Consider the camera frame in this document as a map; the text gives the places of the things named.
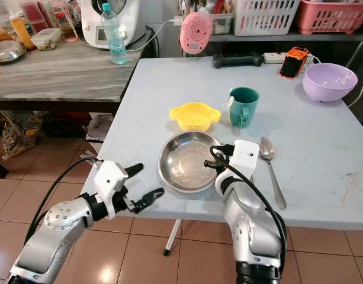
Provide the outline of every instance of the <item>purple bowl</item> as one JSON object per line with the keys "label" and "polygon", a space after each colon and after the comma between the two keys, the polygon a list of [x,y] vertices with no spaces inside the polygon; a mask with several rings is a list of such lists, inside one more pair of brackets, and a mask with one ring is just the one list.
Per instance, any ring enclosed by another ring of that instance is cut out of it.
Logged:
{"label": "purple bowl", "polygon": [[317,102],[333,102],[337,101],[338,99],[343,98],[345,95],[350,93],[352,90],[345,90],[345,91],[330,91],[322,89],[320,86],[317,86],[307,80],[307,77],[304,76],[302,81],[302,86],[304,88],[305,93],[314,101]]}
{"label": "purple bowl", "polygon": [[348,68],[333,64],[319,63],[309,66],[304,79],[328,91],[351,91],[358,83],[356,74]]}

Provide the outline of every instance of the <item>yellow bowl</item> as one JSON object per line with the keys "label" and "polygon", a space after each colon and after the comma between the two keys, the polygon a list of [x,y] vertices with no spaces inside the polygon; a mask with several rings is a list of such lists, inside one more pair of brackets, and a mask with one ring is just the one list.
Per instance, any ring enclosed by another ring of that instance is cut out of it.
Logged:
{"label": "yellow bowl", "polygon": [[213,122],[218,122],[221,113],[201,102],[189,102],[185,105],[172,108],[169,117],[176,120],[184,131],[206,131]]}

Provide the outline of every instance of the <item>metal bowl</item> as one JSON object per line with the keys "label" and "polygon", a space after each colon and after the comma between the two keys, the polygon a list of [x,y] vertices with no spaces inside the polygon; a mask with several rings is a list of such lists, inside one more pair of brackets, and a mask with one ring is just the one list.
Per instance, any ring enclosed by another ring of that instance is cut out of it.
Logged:
{"label": "metal bowl", "polygon": [[204,166],[213,160],[209,149],[220,143],[207,133],[188,131],[170,139],[159,158],[159,173],[166,185],[178,192],[196,193],[214,183],[216,170]]}
{"label": "metal bowl", "polygon": [[20,58],[26,52],[22,43],[14,40],[0,42],[0,63],[8,63]]}

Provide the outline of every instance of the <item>green mug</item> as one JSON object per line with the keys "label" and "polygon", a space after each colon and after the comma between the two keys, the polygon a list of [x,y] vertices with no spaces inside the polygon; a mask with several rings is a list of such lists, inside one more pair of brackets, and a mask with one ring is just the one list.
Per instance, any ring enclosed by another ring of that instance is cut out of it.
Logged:
{"label": "green mug", "polygon": [[234,88],[230,90],[229,110],[232,125],[247,127],[259,101],[259,94],[251,88]]}

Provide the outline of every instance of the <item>water bottle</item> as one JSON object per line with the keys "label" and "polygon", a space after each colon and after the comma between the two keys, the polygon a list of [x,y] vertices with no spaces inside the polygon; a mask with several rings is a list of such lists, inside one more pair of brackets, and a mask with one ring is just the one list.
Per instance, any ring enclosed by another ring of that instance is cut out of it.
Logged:
{"label": "water bottle", "polygon": [[116,64],[125,64],[127,61],[126,49],[120,33],[117,15],[111,10],[110,3],[103,3],[101,14],[102,25],[108,41],[111,57]]}

